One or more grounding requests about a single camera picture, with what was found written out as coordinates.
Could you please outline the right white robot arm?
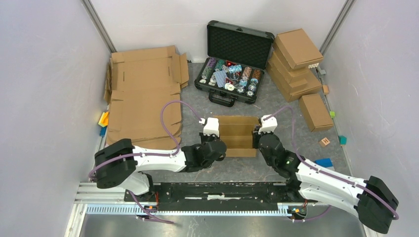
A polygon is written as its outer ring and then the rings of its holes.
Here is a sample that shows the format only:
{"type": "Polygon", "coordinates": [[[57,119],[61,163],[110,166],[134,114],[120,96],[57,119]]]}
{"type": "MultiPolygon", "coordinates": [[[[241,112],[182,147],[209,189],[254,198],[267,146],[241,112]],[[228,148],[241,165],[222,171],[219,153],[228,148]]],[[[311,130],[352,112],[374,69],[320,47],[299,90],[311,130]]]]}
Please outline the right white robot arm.
{"type": "Polygon", "coordinates": [[[252,132],[253,147],[267,165],[286,178],[286,197],[291,201],[313,200],[344,210],[369,229],[387,234],[396,220],[399,201],[380,179],[347,176],[324,168],[283,147],[272,132],[252,132]]]}

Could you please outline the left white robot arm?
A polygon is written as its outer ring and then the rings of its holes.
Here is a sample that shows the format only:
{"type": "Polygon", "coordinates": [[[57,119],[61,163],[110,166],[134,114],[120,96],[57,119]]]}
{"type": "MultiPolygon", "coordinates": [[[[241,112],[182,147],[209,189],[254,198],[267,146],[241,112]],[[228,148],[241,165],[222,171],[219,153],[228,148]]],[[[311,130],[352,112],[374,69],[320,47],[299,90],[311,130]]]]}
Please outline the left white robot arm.
{"type": "Polygon", "coordinates": [[[155,196],[155,187],[147,171],[197,172],[222,161],[226,151],[226,144],[216,136],[179,150],[146,149],[125,138],[94,155],[95,167],[89,177],[99,189],[121,187],[143,201],[150,201],[155,196]]]}

